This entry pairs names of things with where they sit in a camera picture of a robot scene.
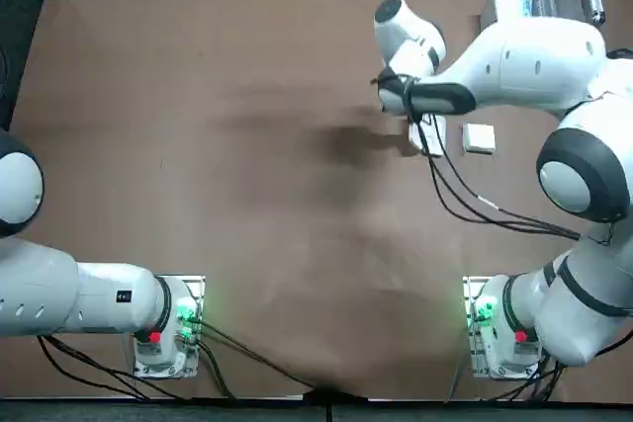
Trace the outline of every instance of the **green led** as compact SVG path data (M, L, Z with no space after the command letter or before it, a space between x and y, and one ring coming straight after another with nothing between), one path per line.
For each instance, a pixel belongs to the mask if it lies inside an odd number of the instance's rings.
M195 320L196 311L187 305L178 305L178 317L182 320Z

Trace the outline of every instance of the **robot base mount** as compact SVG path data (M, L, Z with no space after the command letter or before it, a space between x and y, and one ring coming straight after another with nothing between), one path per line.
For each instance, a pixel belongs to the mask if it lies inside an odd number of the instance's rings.
M147 379L192 378L198 372L199 324L205 296L204 276L159 276L171 291L171 312L162 333L149 341L134 338L135 376Z

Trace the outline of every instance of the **red button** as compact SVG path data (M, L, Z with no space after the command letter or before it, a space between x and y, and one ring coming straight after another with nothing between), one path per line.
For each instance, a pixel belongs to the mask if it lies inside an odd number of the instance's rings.
M524 331L517 331L514 333L514 339L517 343L525 343L527 341L527 333Z

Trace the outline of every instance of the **label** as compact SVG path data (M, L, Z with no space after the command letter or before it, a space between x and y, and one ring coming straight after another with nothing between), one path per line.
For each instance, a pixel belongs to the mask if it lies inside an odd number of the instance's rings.
M117 303L130 303L132 301L132 291L117 291Z
M136 342L136 350L140 355L156 356L160 354L160 345Z
M538 342L516 342L514 343L514 354L521 356L538 356Z

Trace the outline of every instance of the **green light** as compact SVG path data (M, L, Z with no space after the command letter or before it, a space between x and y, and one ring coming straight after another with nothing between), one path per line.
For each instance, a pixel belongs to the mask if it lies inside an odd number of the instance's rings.
M180 319L189 321L196 319L196 310L188 305L178 305L177 315Z
M493 319L497 308L497 299L493 296L484 295L477 299L477 319L480 322L488 322Z

